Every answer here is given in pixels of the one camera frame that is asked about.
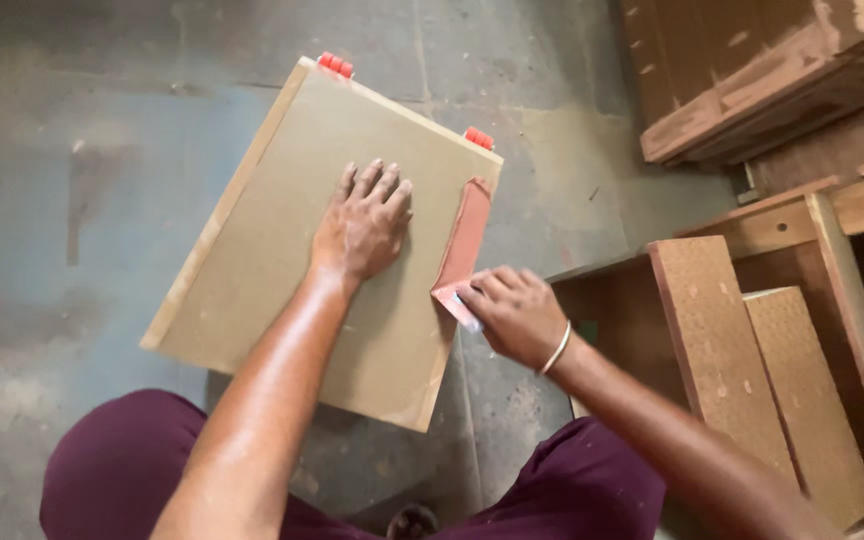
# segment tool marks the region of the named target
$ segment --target silver bangle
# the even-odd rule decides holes
[[[545,367],[543,367],[542,370],[538,372],[539,375],[545,375],[550,369],[552,369],[552,364],[558,361],[559,357],[562,355],[562,351],[566,350],[566,343],[569,342],[570,334],[572,334],[572,323],[566,320],[565,335],[561,337],[561,343],[558,344],[558,349],[555,350],[555,354],[552,354],[552,357],[549,358],[549,361],[545,362]]]

